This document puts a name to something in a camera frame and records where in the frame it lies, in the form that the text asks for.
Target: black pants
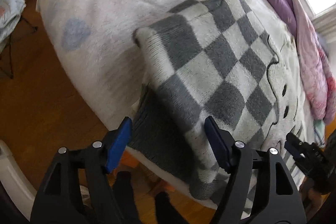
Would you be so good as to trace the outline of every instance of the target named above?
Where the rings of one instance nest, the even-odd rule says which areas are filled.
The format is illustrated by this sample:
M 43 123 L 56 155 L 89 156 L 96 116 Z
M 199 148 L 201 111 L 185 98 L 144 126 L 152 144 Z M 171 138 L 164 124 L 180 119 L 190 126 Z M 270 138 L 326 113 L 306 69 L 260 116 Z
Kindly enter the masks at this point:
M 140 224 L 141 221 L 134 202 L 131 173 L 119 172 L 112 189 L 124 217 L 129 223 Z M 161 192 L 155 197 L 155 209 L 158 224 L 188 224 L 170 204 L 170 199 L 166 192 Z

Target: purple comforter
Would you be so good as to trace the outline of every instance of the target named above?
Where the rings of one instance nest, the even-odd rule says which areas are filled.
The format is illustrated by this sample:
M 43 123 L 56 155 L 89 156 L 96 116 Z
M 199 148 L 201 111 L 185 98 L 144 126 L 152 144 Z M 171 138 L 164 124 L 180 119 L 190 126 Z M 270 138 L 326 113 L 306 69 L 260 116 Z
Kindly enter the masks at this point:
M 315 29 L 299 0 L 267 0 L 293 34 L 300 75 L 315 119 L 332 122 L 336 113 L 336 80 Z

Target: silver bolt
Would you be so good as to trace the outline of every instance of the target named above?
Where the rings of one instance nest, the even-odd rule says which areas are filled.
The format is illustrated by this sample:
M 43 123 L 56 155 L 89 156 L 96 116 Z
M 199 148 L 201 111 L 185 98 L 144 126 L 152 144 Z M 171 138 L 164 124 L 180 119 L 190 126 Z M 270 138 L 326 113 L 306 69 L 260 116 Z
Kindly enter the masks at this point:
M 66 148 L 66 147 L 61 147 L 61 148 L 58 150 L 58 153 L 60 153 L 60 154 L 64 154 L 66 151 L 67 151 L 67 148 Z
M 273 155 L 276 155 L 278 153 L 278 150 L 276 148 L 270 148 L 269 151 Z
M 235 142 L 235 146 L 238 147 L 238 148 L 243 148 L 245 146 L 245 144 L 241 141 L 237 141 L 237 142 Z
M 100 141 L 96 141 L 92 144 L 94 148 L 100 148 L 103 144 Z

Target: wooden floor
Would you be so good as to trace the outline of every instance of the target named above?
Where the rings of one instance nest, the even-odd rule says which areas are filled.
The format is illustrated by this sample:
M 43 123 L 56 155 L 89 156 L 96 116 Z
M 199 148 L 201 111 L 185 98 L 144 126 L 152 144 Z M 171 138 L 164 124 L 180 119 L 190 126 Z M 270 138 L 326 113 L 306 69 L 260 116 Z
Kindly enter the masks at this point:
M 38 31 L 29 34 L 26 23 L 19 23 L 13 40 L 23 38 L 12 46 L 14 79 L 0 78 L 0 139 L 37 189 L 59 147 L 83 148 L 107 130 L 61 67 L 35 3 L 28 0 L 23 15 Z M 8 67 L 8 48 L 0 66 Z M 80 179 L 85 184 L 83 174 Z M 135 170 L 133 186 L 141 220 L 156 223 L 153 199 L 140 170 Z M 171 200 L 190 223 L 209 223 L 214 214 L 178 192 L 171 193 Z

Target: checkered sweater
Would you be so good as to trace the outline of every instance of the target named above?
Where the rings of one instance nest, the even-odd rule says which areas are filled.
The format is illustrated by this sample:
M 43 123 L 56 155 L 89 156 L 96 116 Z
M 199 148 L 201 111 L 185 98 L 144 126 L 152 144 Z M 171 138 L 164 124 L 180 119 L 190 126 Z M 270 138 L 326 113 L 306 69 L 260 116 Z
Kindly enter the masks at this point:
M 301 126 L 296 89 L 272 39 L 243 0 L 186 0 L 134 35 L 149 82 L 131 147 L 139 149 L 138 135 L 156 139 L 151 149 L 161 154 L 173 142 L 161 157 L 179 158 L 158 165 L 189 183 L 197 199 L 213 197 L 228 180 L 204 133 L 206 117 L 213 116 L 236 140 L 256 149 L 278 147 L 284 155 L 286 134 Z M 146 153 L 150 160 L 157 156 Z M 192 158 L 185 161 L 188 153 Z M 182 168 L 189 173 L 176 171 Z

